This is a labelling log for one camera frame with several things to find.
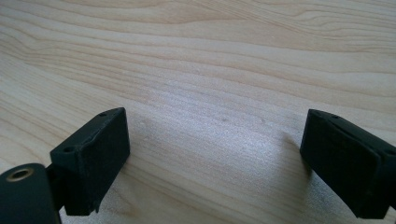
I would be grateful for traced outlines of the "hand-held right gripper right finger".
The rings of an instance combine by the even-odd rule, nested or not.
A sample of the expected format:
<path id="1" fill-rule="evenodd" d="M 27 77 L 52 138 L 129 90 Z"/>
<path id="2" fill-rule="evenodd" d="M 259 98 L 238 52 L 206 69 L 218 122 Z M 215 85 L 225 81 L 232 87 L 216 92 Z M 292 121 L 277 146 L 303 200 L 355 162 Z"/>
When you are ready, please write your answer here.
<path id="1" fill-rule="evenodd" d="M 356 217 L 396 209 L 396 147 L 334 114 L 310 109 L 300 147 L 304 161 Z"/>

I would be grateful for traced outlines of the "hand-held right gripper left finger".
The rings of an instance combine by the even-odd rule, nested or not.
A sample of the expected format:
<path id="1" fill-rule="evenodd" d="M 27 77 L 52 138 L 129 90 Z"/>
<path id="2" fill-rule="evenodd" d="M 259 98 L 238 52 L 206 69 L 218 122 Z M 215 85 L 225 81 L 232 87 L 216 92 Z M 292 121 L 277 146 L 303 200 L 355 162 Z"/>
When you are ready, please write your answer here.
<path id="1" fill-rule="evenodd" d="M 129 156 L 126 110 L 95 116 L 50 152 L 47 172 L 55 207 L 69 216 L 98 211 Z"/>

